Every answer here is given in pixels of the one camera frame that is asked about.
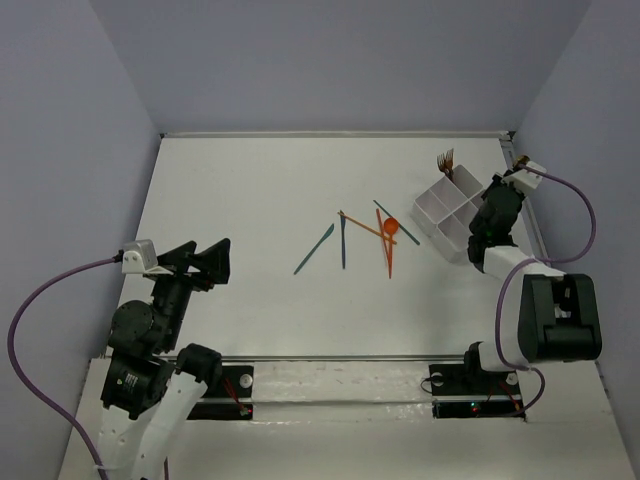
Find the red orange chopstick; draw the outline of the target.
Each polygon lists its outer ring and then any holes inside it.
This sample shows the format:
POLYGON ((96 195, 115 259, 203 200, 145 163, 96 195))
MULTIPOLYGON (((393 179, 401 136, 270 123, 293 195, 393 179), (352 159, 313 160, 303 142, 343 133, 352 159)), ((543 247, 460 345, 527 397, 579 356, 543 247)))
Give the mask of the red orange chopstick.
POLYGON ((389 276, 389 279, 391 279, 391 267, 389 264, 389 250, 388 250, 388 243, 387 240, 385 239, 385 230, 384 230, 384 225, 383 225, 383 221, 382 221, 382 215, 380 213, 380 209, 376 208, 376 217, 377 217, 377 221, 378 221, 378 227, 379 227, 379 231, 382 235, 382 245, 383 245, 383 251, 384 251, 384 257, 385 257, 385 264, 386 264, 386 268, 387 268, 387 273, 389 276))

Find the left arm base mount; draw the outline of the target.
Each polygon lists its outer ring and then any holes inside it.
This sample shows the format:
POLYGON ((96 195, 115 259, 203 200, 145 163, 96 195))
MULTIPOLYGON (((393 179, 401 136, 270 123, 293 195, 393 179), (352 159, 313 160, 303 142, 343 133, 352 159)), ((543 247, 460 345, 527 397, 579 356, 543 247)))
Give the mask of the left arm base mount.
POLYGON ((224 365, 219 382, 210 387, 196 403, 189 420, 250 421, 253 419, 252 400, 254 366, 224 365))

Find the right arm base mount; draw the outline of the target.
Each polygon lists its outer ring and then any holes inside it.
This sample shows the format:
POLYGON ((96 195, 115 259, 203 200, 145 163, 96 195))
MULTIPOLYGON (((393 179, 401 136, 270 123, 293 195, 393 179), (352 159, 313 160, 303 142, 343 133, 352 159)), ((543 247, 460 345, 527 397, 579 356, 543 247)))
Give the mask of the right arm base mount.
POLYGON ((515 372, 470 372, 463 364, 429 365, 420 382, 436 419, 526 418, 515 372))

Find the orange plastic spoon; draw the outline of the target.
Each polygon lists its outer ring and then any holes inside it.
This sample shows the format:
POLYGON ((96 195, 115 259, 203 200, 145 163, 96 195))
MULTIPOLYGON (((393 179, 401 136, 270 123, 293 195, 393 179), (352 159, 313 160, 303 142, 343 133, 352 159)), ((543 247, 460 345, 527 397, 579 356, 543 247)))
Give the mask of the orange plastic spoon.
MULTIPOLYGON (((384 230, 385 230, 386 234, 387 235, 393 235, 393 238, 394 238, 394 235, 397 233, 397 231, 399 229, 398 221, 393 217, 388 217, 383 222, 383 225, 384 225, 384 230)), ((393 246, 394 245, 389 245, 388 244, 389 264, 390 264, 391 269, 392 269, 392 260, 393 260, 393 246)))

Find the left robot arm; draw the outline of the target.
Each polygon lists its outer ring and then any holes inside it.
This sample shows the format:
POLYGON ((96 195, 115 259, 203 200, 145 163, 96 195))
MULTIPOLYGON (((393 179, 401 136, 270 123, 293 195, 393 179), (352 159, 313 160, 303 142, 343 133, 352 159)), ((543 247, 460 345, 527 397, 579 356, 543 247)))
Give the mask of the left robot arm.
POLYGON ((229 239, 196 247, 189 241, 157 254, 152 241, 137 240, 121 253, 123 274, 149 279, 153 288, 149 300, 127 301, 112 316, 97 446, 97 470, 109 479, 157 478, 194 406, 220 386, 219 352, 191 343, 175 361, 163 357, 176 347, 192 294, 230 277, 229 239))

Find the copper fork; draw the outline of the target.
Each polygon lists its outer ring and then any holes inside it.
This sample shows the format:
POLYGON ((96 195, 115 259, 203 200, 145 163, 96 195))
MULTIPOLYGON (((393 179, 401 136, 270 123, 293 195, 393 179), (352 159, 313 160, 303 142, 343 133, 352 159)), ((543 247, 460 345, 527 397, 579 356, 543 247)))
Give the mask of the copper fork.
POLYGON ((454 150, 449 149, 444 153, 437 156, 436 163, 439 171, 444 174, 449 180, 453 180, 453 166, 454 166, 454 150))

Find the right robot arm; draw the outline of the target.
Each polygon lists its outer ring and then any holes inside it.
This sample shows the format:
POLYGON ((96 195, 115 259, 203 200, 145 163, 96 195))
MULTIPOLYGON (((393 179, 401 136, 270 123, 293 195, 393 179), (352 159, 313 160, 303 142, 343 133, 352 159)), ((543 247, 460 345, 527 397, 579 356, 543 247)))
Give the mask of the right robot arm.
POLYGON ((501 283, 493 337, 473 343, 460 368, 462 384, 470 391, 486 390, 497 372, 592 361, 601 354, 593 280, 559 270, 557 260, 525 254, 511 235, 527 196, 551 177, 539 165, 494 176, 469 224, 469 261, 501 283))

